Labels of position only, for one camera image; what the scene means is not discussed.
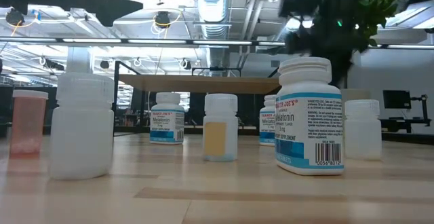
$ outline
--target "computer monitor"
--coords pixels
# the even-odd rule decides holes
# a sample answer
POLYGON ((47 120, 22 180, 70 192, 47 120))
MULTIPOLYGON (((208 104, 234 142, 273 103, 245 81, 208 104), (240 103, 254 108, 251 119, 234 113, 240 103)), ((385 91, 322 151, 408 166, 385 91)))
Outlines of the computer monitor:
POLYGON ((385 109, 411 109, 412 103, 409 91, 383 90, 385 109))

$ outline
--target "blue and white label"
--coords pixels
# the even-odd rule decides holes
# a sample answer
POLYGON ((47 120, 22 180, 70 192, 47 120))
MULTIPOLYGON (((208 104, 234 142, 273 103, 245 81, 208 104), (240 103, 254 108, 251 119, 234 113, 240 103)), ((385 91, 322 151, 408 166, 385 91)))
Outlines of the blue and white label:
POLYGON ((276 160, 302 169, 344 168, 341 98, 317 92, 278 97, 276 160))
POLYGON ((179 143, 184 140, 184 111, 153 109, 151 111, 151 141, 179 143))
POLYGON ((259 141, 261 143, 274 143, 274 111, 261 111, 259 117, 259 141))

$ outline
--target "barcode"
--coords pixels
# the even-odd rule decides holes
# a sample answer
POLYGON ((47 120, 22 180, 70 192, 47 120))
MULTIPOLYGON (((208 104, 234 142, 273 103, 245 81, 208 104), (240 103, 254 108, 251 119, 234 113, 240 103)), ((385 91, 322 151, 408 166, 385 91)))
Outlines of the barcode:
POLYGON ((315 161, 319 162, 340 162, 340 144, 316 143, 315 161))
POLYGON ((184 132, 180 130, 176 133, 176 140, 183 140, 183 139, 184 139, 184 132))

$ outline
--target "desk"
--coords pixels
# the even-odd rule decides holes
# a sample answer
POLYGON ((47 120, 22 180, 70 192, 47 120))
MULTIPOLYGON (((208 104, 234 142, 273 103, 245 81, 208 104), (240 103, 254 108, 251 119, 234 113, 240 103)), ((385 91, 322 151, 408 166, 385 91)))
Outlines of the desk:
POLYGON ((384 143, 384 160, 347 160, 343 176, 298 176, 272 147, 239 137, 237 162, 205 162, 201 136, 184 145, 115 138, 108 176, 47 177, 40 160, 9 160, 0 142, 1 224, 434 223, 434 147, 384 143))

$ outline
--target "beige label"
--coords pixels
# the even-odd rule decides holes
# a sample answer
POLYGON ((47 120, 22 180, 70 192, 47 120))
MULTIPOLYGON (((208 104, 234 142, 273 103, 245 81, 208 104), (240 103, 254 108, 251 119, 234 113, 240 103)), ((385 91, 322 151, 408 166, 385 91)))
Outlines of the beige label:
POLYGON ((203 141, 205 155, 223 156, 226 153, 226 123, 206 123, 203 141))

